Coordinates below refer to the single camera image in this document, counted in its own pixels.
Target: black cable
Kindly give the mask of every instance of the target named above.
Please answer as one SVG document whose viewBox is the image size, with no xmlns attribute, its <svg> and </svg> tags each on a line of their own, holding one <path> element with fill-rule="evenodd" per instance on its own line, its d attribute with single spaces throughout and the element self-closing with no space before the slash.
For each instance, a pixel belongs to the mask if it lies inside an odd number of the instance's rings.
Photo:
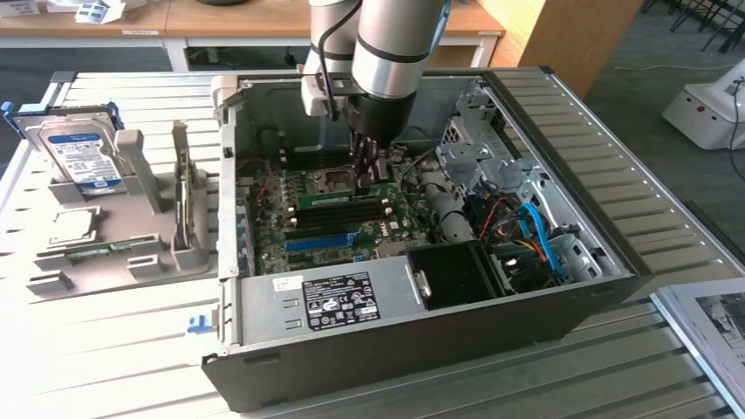
<svg viewBox="0 0 745 419">
<path fill-rule="evenodd" d="M 290 48 L 291 48 L 291 47 L 287 46 L 287 47 L 283 49 L 283 64 L 286 64 L 286 65 L 290 66 L 290 67 L 295 67 L 297 64 L 298 64 L 298 61 L 297 61 L 297 59 L 294 58 L 294 55 L 293 55 L 291 53 L 289 53 Z"/>
<path fill-rule="evenodd" d="M 458 216 L 461 216 L 461 217 L 463 218 L 465 221 L 467 221 L 467 218 L 465 217 L 463 212 L 462 212 L 459 209 L 453 209 L 451 211 L 447 211 L 447 212 L 442 215 L 442 217 L 439 218 L 439 221 L 437 221 L 437 224 L 434 224 L 433 228 L 435 228 L 435 227 L 445 221 L 445 219 L 447 218 L 447 216 L 449 216 L 450 214 L 457 214 Z"/>
<path fill-rule="evenodd" d="M 742 175 L 740 170 L 736 168 L 736 164 L 734 164 L 734 150 L 731 150 L 732 146 L 734 146 L 734 137 L 736 134 L 736 126 L 740 123 L 740 112 L 739 109 L 736 107 L 736 92 L 740 89 L 740 84 L 745 83 L 745 80 L 739 79 L 736 80 L 734 85 L 734 93 L 731 94 L 732 100 L 734 100 L 734 128 L 731 130 L 731 138 L 730 138 L 730 165 L 731 168 L 734 169 L 734 173 L 736 173 L 736 176 L 740 177 L 742 181 L 745 181 L 745 175 Z"/>
<path fill-rule="evenodd" d="M 431 135 L 427 134 L 427 132 L 423 130 L 423 128 L 417 127 L 415 125 L 409 125 L 407 127 L 405 127 L 403 130 L 401 131 L 398 137 L 395 137 L 395 140 L 393 140 L 390 142 L 390 144 L 394 144 L 397 142 L 402 142 L 403 136 L 405 136 L 407 131 L 418 131 L 425 136 L 425 138 L 429 141 L 431 141 L 431 144 L 434 144 L 434 147 L 439 145 L 439 142 L 434 138 L 431 138 Z"/>
<path fill-rule="evenodd" d="M 425 191 L 427 190 L 427 186 L 429 186 L 429 185 L 434 186 L 434 188 L 435 188 L 439 192 L 446 193 L 446 188 L 445 188 L 441 184 L 434 183 L 434 182 L 422 183 L 421 185 L 418 185 L 418 190 L 419 190 L 421 192 L 425 192 Z"/>
<path fill-rule="evenodd" d="M 414 158 L 410 165 L 401 172 L 399 179 L 398 179 L 398 190 L 399 190 L 401 197 L 403 198 L 403 203 L 414 212 L 414 216 L 415 216 L 414 222 L 422 224 L 423 227 L 426 227 L 426 225 L 423 225 L 425 223 L 422 223 L 423 217 L 421 217 L 417 207 L 414 207 L 414 205 L 409 201 L 409 197 L 406 196 L 406 190 L 403 189 L 403 182 L 406 180 L 406 174 L 409 173 L 409 171 L 423 161 L 423 159 L 429 156 L 429 154 L 435 150 L 437 147 L 433 147 Z"/>
<path fill-rule="evenodd" d="M 321 35 L 321 38 L 317 41 L 317 57 L 321 60 L 321 72 L 323 76 L 323 85 L 326 89 L 327 111 L 330 112 L 330 120 L 338 119 L 338 110 L 335 109 L 334 87 L 333 87 L 330 76 L 327 75 L 323 44 L 326 43 L 326 39 L 334 34 L 335 31 L 338 31 L 338 28 L 341 28 L 345 25 L 345 23 L 349 21 L 354 13 L 359 10 L 361 6 L 362 6 L 362 0 L 357 2 L 351 10 L 349 10 L 349 13 L 346 13 L 346 15 L 341 18 L 341 20 L 335 22 L 335 24 L 330 28 L 326 29 L 326 31 Z"/>
</svg>

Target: white sticker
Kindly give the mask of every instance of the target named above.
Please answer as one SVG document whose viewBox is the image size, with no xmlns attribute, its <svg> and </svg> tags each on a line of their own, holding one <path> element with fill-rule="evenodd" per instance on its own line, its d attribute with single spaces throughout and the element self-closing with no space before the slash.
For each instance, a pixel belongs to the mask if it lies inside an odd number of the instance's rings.
<svg viewBox="0 0 745 419">
<path fill-rule="evenodd" d="M 89 256 L 106 255 L 109 253 L 107 249 L 93 249 L 91 251 L 81 251 L 79 253 L 71 253 L 69 256 L 71 258 L 86 258 Z"/>
<path fill-rule="evenodd" d="M 122 35 L 159 35 L 157 31 L 121 31 Z"/>
<path fill-rule="evenodd" d="M 310 205 L 327 205 L 330 203 L 345 203 L 346 201 L 349 201 L 349 196 L 339 196 L 338 198 L 318 199 L 313 201 Z"/>
<path fill-rule="evenodd" d="M 103 140 L 95 133 L 53 135 L 47 142 L 71 181 L 82 188 L 106 188 L 121 181 L 114 161 L 101 153 Z"/>
<path fill-rule="evenodd" d="M 302 275 L 295 277 L 281 277 L 271 280 L 274 292 L 298 290 L 302 286 Z"/>
</svg>

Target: white robot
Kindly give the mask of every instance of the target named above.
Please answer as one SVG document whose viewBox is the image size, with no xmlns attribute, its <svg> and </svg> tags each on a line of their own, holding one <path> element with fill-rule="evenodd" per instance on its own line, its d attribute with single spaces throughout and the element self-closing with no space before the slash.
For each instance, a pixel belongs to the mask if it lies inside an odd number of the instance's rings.
<svg viewBox="0 0 745 419">
<path fill-rule="evenodd" d="M 706 149 L 745 147 L 745 60 L 711 84 L 685 85 L 662 117 Z"/>
<path fill-rule="evenodd" d="M 337 120 L 343 111 L 355 184 L 365 189 L 383 177 L 385 149 L 406 126 L 451 0 L 309 3 L 311 52 L 302 103 L 310 116 Z M 346 73 L 346 79 L 334 79 L 333 73 Z"/>
</svg>

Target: circuit board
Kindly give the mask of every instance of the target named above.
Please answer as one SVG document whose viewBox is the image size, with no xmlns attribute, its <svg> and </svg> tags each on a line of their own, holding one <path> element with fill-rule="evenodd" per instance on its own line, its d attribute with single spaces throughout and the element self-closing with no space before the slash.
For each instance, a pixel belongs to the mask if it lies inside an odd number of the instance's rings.
<svg viewBox="0 0 745 419">
<path fill-rule="evenodd" d="M 399 169 L 401 166 L 393 167 L 393 179 L 399 178 Z M 427 233 L 417 221 L 417 216 L 427 216 L 423 195 L 414 190 L 405 201 L 399 183 L 387 182 L 374 185 L 363 196 L 354 196 L 347 170 L 341 167 L 290 171 L 278 164 L 267 170 L 255 164 L 253 171 L 238 173 L 253 174 L 238 177 L 238 187 L 250 205 L 257 275 L 385 258 L 427 244 Z M 383 215 L 359 223 L 343 223 L 350 237 L 345 244 L 287 250 L 286 235 L 298 231 L 294 211 L 343 207 L 354 202 L 383 203 Z"/>
</svg>

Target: red wire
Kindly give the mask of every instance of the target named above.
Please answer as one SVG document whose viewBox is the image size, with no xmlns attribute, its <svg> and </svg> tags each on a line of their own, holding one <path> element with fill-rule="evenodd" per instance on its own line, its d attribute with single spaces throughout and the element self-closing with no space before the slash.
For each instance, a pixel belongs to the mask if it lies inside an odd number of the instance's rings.
<svg viewBox="0 0 745 419">
<path fill-rule="evenodd" d="M 269 161 L 265 161 L 263 159 L 259 159 L 258 157 L 249 157 L 243 161 L 241 161 L 241 164 L 238 165 L 238 167 L 234 171 L 237 172 L 251 161 L 258 161 L 258 162 L 263 163 L 263 166 L 266 167 L 266 182 L 263 183 L 263 186 L 262 186 L 261 190 L 258 191 L 258 195 L 255 196 L 255 202 L 258 202 L 258 201 L 261 201 L 261 195 L 263 194 L 263 192 L 266 192 L 266 188 L 269 187 L 269 182 L 271 181 L 271 165 L 269 164 Z"/>
<path fill-rule="evenodd" d="M 541 250 L 538 244 L 537 244 L 533 240 L 529 240 L 527 242 L 530 243 L 530 246 L 533 246 L 533 249 L 535 249 L 535 253 L 537 253 L 538 256 L 539 256 L 539 260 L 541 260 L 542 262 L 546 262 L 546 261 L 547 261 L 546 253 L 543 253 L 543 251 Z"/>
<path fill-rule="evenodd" d="M 494 211 L 497 210 L 497 207 L 499 206 L 499 204 L 503 202 L 505 199 L 506 198 L 502 196 L 499 199 L 497 199 L 497 202 L 493 203 L 491 210 L 489 211 L 489 216 L 486 217 L 486 222 L 483 223 L 483 227 L 481 228 L 481 234 L 478 234 L 478 240 L 481 240 L 483 234 L 486 234 L 486 227 L 489 227 L 489 223 L 491 222 Z"/>
</svg>

